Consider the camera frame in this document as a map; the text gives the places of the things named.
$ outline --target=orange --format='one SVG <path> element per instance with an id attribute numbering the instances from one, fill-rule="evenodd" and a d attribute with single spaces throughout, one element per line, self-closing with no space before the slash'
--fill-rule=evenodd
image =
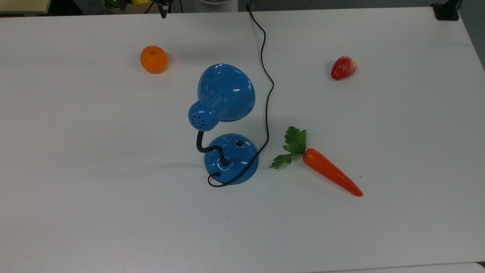
<path id="1" fill-rule="evenodd" d="M 149 46 L 142 51 L 140 63 L 148 72 L 160 73 L 167 67 L 167 54 L 157 46 Z"/>

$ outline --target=white table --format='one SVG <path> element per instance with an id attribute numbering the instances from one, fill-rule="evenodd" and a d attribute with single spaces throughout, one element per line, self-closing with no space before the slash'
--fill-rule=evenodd
<path id="1" fill-rule="evenodd" d="M 246 13 L 0 18 L 1 272 L 302 273 L 485 260 L 485 73 L 431 8 L 255 13 L 276 87 L 271 141 L 241 185 L 207 185 L 187 111 L 205 68 L 257 102 L 205 144 L 260 146 L 270 83 Z M 169 55 L 145 72 L 149 45 Z M 333 81 L 341 55 L 359 69 Z M 301 160 L 288 126 L 363 191 Z"/>
<path id="2" fill-rule="evenodd" d="M 397 268 L 352 270 L 347 273 L 484 273 L 485 269 L 477 263 L 441 264 Z"/>

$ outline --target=fake vegetable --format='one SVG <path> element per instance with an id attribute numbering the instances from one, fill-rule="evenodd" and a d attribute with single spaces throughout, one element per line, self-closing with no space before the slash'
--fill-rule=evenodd
<path id="1" fill-rule="evenodd" d="M 315 149 L 307 150 L 307 131 L 300 131 L 293 126 L 288 127 L 285 135 L 285 143 L 283 146 L 289 154 L 282 154 L 277 156 L 271 168 L 278 169 L 284 163 L 291 163 L 291 157 L 297 154 L 303 155 L 303 162 L 317 171 L 319 174 L 325 176 L 330 181 L 343 187 L 348 192 L 355 196 L 362 196 L 359 188 L 348 178 L 341 170 L 332 164 L 326 157 Z"/>
<path id="2" fill-rule="evenodd" d="M 357 70 L 357 63 L 349 56 L 340 57 L 332 67 L 330 75 L 336 80 L 341 80 L 352 75 Z"/>

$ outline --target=cable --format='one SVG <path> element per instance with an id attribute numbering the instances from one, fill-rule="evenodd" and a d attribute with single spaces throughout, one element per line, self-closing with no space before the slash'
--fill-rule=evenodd
<path id="1" fill-rule="evenodd" d="M 151 9 L 151 7 L 152 7 L 152 6 L 153 6 L 153 1 L 152 1 L 152 3 L 150 4 L 150 6 L 148 7 L 148 9 L 145 11 L 145 13 L 143 13 L 143 14 L 147 14 L 147 13 L 148 13 L 148 11 Z"/>
<path id="2" fill-rule="evenodd" d="M 268 71 L 266 71 L 266 67 L 264 66 L 264 62 L 263 62 L 263 49 L 264 49 L 264 45 L 266 44 L 266 31 L 258 24 L 258 22 L 256 21 L 256 19 L 254 19 L 253 13 L 251 13 L 251 1 L 252 0 L 249 1 L 249 4 L 246 4 L 246 9 L 249 12 L 249 15 L 251 16 L 253 22 L 259 27 L 259 29 L 261 29 L 261 31 L 263 31 L 264 38 L 263 38 L 263 44 L 261 45 L 261 51 L 260 51 L 259 57 L 260 57 L 260 60 L 261 60 L 261 66 L 263 67 L 264 73 L 266 74 L 266 76 L 268 77 L 268 79 L 271 81 L 271 89 L 268 92 L 268 96 L 266 97 L 266 105 L 265 105 L 265 112 L 264 112 L 264 121 L 265 121 L 265 129 L 266 129 L 266 141 L 264 142 L 263 146 L 259 149 L 259 151 L 256 153 L 256 155 L 253 157 L 253 159 L 246 166 L 246 168 L 244 168 L 244 170 L 240 174 L 238 174 L 236 177 L 234 177 L 229 182 L 225 182 L 225 183 L 222 183 L 222 184 L 219 184 L 219 185 L 212 184 L 210 182 L 210 178 L 211 177 L 214 177 L 214 176 L 220 176 L 221 173 L 220 172 L 216 172 L 216 173 L 210 174 L 207 177 L 207 183 L 209 183 L 209 185 L 211 185 L 211 186 L 213 186 L 215 188 L 220 188 L 220 187 L 224 187 L 224 186 L 230 185 L 234 181 L 238 180 L 253 165 L 253 163 L 258 158 L 259 154 L 263 151 L 263 149 L 266 147 L 266 145 L 270 141 L 270 131 L 268 129 L 268 103 L 269 103 L 270 95 L 273 92 L 273 89 L 275 87 L 275 82 L 273 81 L 273 79 L 271 78 L 271 76 L 268 74 Z"/>

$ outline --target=strawberry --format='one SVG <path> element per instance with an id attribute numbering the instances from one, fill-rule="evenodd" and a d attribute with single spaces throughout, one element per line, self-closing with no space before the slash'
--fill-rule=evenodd
<path id="1" fill-rule="evenodd" d="M 349 56 L 340 57 L 332 67 L 330 75 L 336 80 L 341 80 L 352 75 L 357 69 L 357 63 Z"/>

